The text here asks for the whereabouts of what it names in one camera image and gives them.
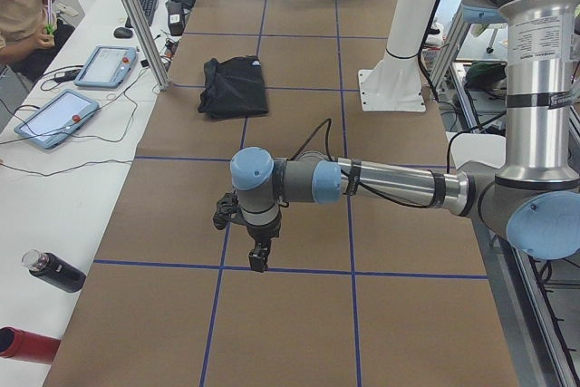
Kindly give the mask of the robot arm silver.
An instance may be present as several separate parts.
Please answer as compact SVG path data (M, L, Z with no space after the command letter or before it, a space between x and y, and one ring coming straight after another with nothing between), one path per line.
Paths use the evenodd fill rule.
M463 0L473 23L508 27L506 156L500 167L470 161L425 169L299 150L275 159L244 148L230 162L232 191L218 203L217 228L245 227L251 267L265 271L282 208L363 194L408 208L444 208L472 218L530 256L553 260L579 248L579 176L568 163L574 10L579 0Z

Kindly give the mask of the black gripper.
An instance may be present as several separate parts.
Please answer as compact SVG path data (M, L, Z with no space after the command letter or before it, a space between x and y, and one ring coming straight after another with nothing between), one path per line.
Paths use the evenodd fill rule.
M235 192L226 193L216 205L213 225L217 230L223 230L228 223L233 223L245 227L254 240L254 248L248 253L249 265L254 272L264 273L268 270L272 239L279 237L282 214L277 205L273 210L274 215L271 218L266 217L266 223L253 224L246 220Z

